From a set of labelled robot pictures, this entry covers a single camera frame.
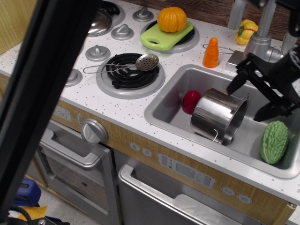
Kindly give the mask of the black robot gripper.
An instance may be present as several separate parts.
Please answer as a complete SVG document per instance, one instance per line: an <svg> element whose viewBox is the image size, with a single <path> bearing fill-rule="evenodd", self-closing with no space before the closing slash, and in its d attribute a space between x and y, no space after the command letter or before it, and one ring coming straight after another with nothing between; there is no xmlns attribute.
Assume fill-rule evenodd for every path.
<svg viewBox="0 0 300 225"><path fill-rule="evenodd" d="M229 95L250 81L270 101L257 111L254 121L289 116L300 107L300 97L293 87L293 82L300 78L299 48L290 49L276 63L266 62L249 53L236 68L237 75L226 89Z"/></svg>

